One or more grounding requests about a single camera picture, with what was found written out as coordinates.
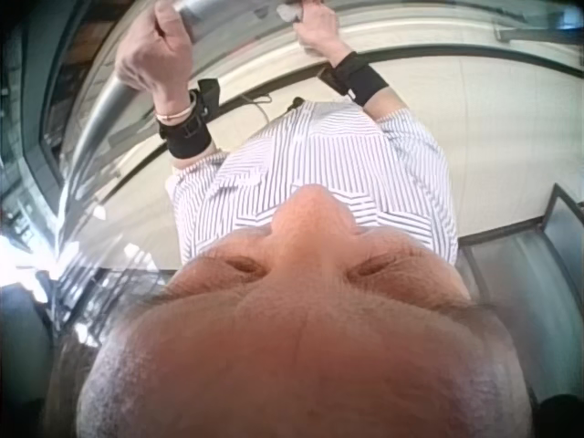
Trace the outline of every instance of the black wrist strap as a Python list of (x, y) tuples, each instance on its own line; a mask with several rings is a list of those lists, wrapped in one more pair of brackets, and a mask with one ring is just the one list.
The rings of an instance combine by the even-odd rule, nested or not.
[(389, 84), (356, 52), (351, 52), (334, 68), (337, 80), (355, 95), (355, 103), (363, 107)]
[(206, 112), (201, 94), (194, 93), (196, 106), (187, 120), (176, 126), (168, 126), (159, 122), (160, 135), (166, 140), (172, 157), (186, 160), (203, 153), (211, 144), (212, 138), (203, 115)]

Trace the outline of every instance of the white striped shirt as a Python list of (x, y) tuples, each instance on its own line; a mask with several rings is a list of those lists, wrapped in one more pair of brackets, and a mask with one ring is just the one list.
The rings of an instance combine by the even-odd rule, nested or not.
[(236, 229), (269, 224), (305, 184), (327, 187), (358, 225), (399, 228), (455, 262), (448, 166), (432, 135), (408, 109), (375, 122), (353, 103), (311, 102), (240, 150), (217, 152), (171, 177), (182, 262)]

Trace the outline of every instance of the nose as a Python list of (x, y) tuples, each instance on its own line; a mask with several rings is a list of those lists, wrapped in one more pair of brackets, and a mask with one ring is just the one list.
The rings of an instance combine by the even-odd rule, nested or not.
[(357, 230), (346, 205), (325, 187), (308, 185), (276, 211), (271, 240), (281, 263), (323, 269), (351, 251)]

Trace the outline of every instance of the cable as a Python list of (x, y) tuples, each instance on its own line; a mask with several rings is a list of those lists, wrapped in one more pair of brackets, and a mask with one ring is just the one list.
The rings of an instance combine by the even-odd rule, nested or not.
[(266, 98), (266, 99), (265, 100), (251, 100), (245, 94), (241, 95), (241, 98), (247, 102), (247, 105), (255, 105), (262, 112), (262, 114), (264, 115), (264, 119), (266, 119), (266, 125), (267, 125), (270, 122), (270, 118), (260, 105), (272, 103), (273, 100), (269, 94), (266, 94), (265, 96), (260, 96), (260, 97)]

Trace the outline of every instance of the eye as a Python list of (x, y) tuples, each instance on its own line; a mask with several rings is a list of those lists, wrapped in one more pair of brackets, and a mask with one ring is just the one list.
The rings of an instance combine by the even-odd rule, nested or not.
[(395, 261), (394, 255), (373, 257), (349, 271), (349, 277), (373, 276)]
[(248, 257), (227, 257), (224, 258), (223, 261), (236, 271), (243, 274), (253, 276), (265, 276), (267, 274), (267, 269)]

